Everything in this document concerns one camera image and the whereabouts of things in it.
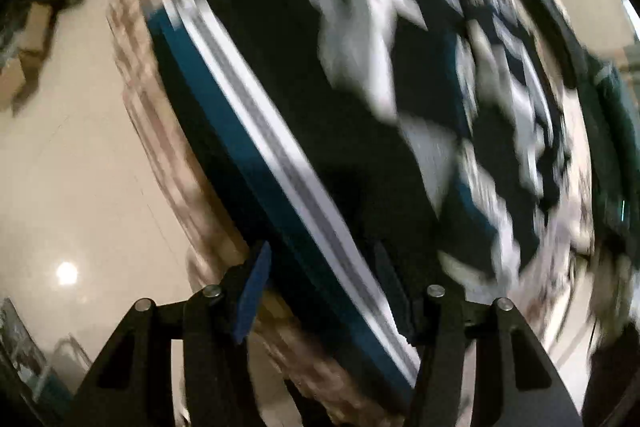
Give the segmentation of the dark teal folded blanket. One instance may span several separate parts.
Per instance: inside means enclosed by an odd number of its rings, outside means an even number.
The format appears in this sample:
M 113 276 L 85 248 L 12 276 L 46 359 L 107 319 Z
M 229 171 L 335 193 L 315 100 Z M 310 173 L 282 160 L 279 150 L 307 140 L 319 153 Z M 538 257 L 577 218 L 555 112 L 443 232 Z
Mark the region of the dark teal folded blanket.
M 577 91 L 592 167 L 594 228 L 639 258 L 639 112 L 614 64 L 585 48 L 554 0 L 521 0 Z

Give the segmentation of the striped knit sweater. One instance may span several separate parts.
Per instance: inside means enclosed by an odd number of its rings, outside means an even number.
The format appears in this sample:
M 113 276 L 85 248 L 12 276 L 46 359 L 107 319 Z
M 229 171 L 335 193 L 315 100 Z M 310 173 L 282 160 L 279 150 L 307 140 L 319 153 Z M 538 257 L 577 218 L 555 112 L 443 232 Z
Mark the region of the striped knit sweater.
M 520 0 L 164 0 L 160 78 L 296 317 L 406 402 L 428 285 L 527 308 L 570 250 L 570 139 Z

